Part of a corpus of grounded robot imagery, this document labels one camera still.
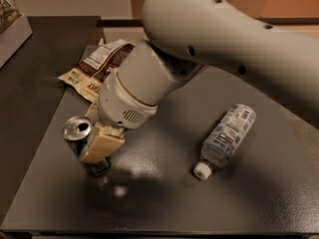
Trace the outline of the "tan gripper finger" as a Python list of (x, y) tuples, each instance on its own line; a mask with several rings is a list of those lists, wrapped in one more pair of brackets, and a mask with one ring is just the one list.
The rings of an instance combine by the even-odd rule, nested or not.
[(92, 121), (92, 123), (95, 123), (100, 120), (98, 115), (98, 105), (97, 103), (91, 103), (89, 106), (86, 116)]
[(80, 161), (96, 164), (125, 143), (124, 129), (96, 122), (80, 154)]

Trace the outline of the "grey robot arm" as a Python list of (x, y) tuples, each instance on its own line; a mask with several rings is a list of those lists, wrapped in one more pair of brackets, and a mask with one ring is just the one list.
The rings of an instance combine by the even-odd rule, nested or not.
[(225, 0), (145, 0), (146, 33), (103, 82), (80, 153), (98, 163), (141, 127), (168, 93), (205, 65), (236, 75), (312, 125), (319, 122), (319, 39), (255, 20)]

